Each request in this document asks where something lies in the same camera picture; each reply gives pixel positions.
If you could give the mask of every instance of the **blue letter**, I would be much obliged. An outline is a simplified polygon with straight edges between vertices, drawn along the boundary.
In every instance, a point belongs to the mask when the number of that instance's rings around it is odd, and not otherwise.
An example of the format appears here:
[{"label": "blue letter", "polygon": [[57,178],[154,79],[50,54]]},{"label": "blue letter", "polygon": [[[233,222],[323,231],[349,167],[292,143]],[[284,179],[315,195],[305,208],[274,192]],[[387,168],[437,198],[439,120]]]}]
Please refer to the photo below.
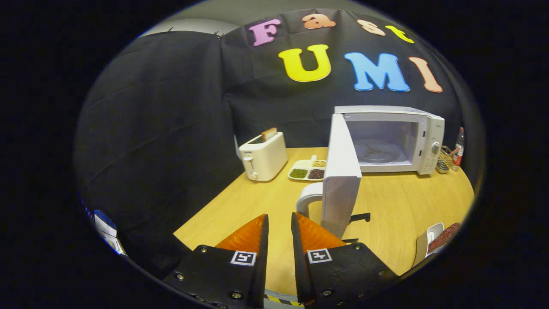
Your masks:
[{"label": "blue letter", "polygon": [[389,78],[387,88],[393,91],[409,91],[410,86],[404,81],[397,64],[397,57],[391,54],[380,54],[378,65],[361,53],[347,53],[345,59],[350,60],[356,74],[356,90],[372,90],[374,85],[368,81],[368,77],[376,83],[379,89],[385,87],[385,76]]}]

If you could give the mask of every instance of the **microwave control panel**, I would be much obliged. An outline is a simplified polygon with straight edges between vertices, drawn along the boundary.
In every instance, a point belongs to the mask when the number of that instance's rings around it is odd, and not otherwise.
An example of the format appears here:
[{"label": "microwave control panel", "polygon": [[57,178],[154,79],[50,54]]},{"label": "microwave control panel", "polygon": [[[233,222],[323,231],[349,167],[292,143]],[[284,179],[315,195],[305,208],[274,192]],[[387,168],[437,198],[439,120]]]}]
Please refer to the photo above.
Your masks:
[{"label": "microwave control panel", "polygon": [[423,164],[418,169],[420,175],[431,174],[435,171],[436,163],[439,160],[440,147],[444,137],[444,119],[441,117],[430,117],[429,129],[427,130],[424,147]]}]

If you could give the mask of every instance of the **toaster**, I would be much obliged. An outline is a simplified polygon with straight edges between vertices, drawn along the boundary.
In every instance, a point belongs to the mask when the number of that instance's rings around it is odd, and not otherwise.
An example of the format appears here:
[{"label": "toaster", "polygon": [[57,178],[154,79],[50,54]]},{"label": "toaster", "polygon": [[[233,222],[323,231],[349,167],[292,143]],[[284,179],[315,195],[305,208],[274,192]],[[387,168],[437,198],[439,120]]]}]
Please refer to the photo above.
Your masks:
[{"label": "toaster", "polygon": [[262,135],[258,135],[238,149],[246,175],[255,181],[273,179],[288,161],[286,142],[282,132],[276,132],[265,142]]}]

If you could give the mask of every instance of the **microwave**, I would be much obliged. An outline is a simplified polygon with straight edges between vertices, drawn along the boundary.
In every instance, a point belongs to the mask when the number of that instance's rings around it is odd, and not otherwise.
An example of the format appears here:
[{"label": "microwave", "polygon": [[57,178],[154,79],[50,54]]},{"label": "microwave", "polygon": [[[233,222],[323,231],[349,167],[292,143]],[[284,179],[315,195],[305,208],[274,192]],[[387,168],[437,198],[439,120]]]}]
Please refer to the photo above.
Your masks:
[{"label": "microwave", "polygon": [[373,105],[336,106],[333,116],[344,121],[332,130],[348,132],[352,140],[339,151],[355,152],[362,173],[435,171],[444,118],[411,107]]},{"label": "microwave", "polygon": [[322,201],[321,226],[338,238],[355,207],[362,173],[431,174],[439,158],[444,119],[402,106],[336,106],[324,180],[306,186],[296,211]]}]

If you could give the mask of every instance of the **black cloth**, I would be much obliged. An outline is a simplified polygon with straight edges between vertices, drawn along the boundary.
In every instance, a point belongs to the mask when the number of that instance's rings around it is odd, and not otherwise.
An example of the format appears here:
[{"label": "black cloth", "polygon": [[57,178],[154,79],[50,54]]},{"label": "black cloth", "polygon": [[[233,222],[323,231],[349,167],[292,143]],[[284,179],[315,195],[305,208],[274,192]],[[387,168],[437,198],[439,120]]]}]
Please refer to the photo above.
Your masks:
[{"label": "black cloth", "polygon": [[[313,13],[336,25],[305,28],[301,19]],[[274,41],[253,46],[249,28],[274,18],[282,22]],[[367,32],[357,19],[386,35]],[[279,52],[301,48],[304,68],[314,70],[307,47],[316,44],[328,45],[331,73],[313,82],[290,79]],[[350,52],[374,64],[381,53],[397,56],[410,90],[355,90],[354,68],[344,58]],[[408,57],[428,62],[442,93],[425,89]],[[457,95],[466,86],[441,61],[402,25],[336,9],[273,15],[222,37],[175,31],[137,38],[104,69],[83,105],[74,154],[81,195],[115,222],[130,257],[162,277],[189,252],[172,233],[243,171],[233,135],[241,145],[275,126],[287,147],[326,147],[334,106],[409,106],[443,117],[443,144],[453,147],[461,108],[472,102]]]},{"label": "black cloth", "polygon": [[[307,29],[301,19],[309,14],[324,14],[336,23],[333,27]],[[251,26],[279,19],[272,42],[253,46]],[[370,21],[386,35],[364,30],[357,19]],[[414,44],[398,38],[386,25],[396,26]],[[453,147],[461,125],[461,110],[455,85],[448,79],[438,60],[431,55],[413,31],[394,22],[336,9],[304,9],[266,17],[223,36],[221,40],[225,74],[223,99],[233,113],[234,130],[239,145],[258,133],[277,127],[284,132],[287,147],[327,147],[334,106],[390,105],[410,106],[439,115],[445,119],[444,145]],[[310,45],[325,44],[332,71],[319,81],[297,82],[290,79],[279,52],[302,49],[305,70],[317,68]],[[398,65],[410,90],[383,89],[357,91],[355,71],[346,53],[359,52],[377,64],[379,54],[389,53],[398,58]],[[443,92],[424,88],[424,80],[408,57],[427,61]]]},{"label": "black cloth", "polygon": [[82,107],[81,195],[117,225],[132,258],[151,261],[148,271],[178,263],[188,249],[172,233],[243,171],[221,79],[216,36],[149,35],[112,60]]}]

